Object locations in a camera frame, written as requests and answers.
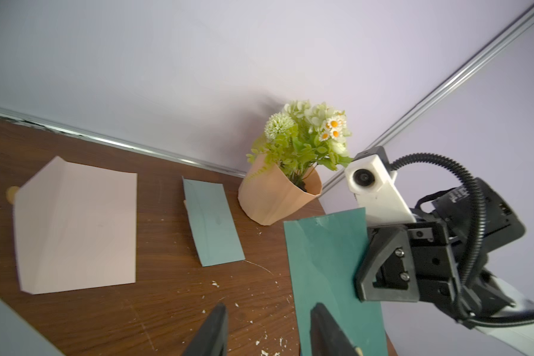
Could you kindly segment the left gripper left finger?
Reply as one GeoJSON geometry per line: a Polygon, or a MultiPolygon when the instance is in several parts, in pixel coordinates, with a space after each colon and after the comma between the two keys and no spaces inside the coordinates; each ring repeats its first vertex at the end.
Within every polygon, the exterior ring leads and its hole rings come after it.
{"type": "Polygon", "coordinates": [[[188,344],[182,356],[226,356],[228,354],[228,310],[218,303],[188,344]]]}

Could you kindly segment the grey envelope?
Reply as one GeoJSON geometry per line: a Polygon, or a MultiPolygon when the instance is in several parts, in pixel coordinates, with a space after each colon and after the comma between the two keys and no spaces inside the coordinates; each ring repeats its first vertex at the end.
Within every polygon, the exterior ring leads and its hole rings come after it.
{"type": "Polygon", "coordinates": [[[63,355],[0,299],[0,355],[63,355]]]}

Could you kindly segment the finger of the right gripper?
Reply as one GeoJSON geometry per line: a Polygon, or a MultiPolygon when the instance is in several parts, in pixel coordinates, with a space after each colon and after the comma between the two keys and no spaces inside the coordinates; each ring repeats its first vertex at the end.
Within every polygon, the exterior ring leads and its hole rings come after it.
{"type": "Polygon", "coordinates": [[[360,301],[420,301],[420,292],[405,226],[370,228],[369,246],[355,275],[360,301]]]}

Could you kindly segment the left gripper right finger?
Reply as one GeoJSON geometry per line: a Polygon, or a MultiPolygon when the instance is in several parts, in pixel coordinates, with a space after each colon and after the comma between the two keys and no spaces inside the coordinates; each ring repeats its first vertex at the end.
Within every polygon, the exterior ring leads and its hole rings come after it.
{"type": "Polygon", "coordinates": [[[310,341],[312,356],[358,356],[356,348],[322,303],[310,312],[310,341]]]}

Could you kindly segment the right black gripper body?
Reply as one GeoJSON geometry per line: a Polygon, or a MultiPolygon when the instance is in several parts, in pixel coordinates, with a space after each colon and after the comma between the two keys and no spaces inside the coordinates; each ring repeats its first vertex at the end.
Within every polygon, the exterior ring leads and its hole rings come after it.
{"type": "Polygon", "coordinates": [[[386,225],[405,226],[420,292],[420,301],[450,309],[460,290],[457,263],[445,226],[437,222],[386,225]]]}

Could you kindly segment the dark green envelope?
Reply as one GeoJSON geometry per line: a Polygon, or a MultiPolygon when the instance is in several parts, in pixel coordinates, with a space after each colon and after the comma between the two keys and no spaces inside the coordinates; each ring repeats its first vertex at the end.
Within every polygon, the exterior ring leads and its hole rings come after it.
{"type": "Polygon", "coordinates": [[[284,231],[302,354],[312,354],[310,312],[322,303],[364,355],[387,355],[381,304],[360,301],[355,287],[369,246],[365,210],[286,221],[284,231]]]}

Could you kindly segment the pink envelope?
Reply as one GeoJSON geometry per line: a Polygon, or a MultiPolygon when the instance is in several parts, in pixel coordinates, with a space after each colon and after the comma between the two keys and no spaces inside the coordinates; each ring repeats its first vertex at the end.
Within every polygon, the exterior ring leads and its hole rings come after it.
{"type": "Polygon", "coordinates": [[[16,192],[20,289],[31,295],[136,281],[137,175],[53,158],[16,192]]]}

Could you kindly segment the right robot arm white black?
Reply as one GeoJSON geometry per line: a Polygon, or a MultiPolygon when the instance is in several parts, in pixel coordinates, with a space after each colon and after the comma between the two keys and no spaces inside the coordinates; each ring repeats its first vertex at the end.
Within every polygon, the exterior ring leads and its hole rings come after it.
{"type": "Polygon", "coordinates": [[[346,178],[369,235],[355,275],[360,300],[430,303],[461,326],[534,355],[534,302],[487,269],[490,252],[518,240],[525,227],[485,181],[442,155],[389,161],[381,147],[358,154],[346,178]],[[460,182],[424,197],[434,206],[429,213],[409,207],[395,185],[398,171],[416,163],[460,182]]]}

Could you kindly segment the mint green envelope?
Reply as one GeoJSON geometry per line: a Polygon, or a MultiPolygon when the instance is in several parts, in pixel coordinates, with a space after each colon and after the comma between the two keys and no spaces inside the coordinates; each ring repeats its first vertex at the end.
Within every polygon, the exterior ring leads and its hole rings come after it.
{"type": "Polygon", "coordinates": [[[245,260],[223,185],[183,179],[185,207],[203,267],[245,260]]]}

